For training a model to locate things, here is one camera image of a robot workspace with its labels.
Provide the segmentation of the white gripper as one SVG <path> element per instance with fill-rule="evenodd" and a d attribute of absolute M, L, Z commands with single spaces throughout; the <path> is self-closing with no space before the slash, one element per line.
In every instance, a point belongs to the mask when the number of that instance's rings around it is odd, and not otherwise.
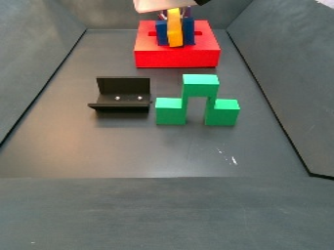
<path fill-rule="evenodd" d="M 159 11 L 159 19 L 167 21 L 167 9 L 202 6 L 210 1 L 211 0 L 133 0 L 133 5 L 140 14 Z"/>

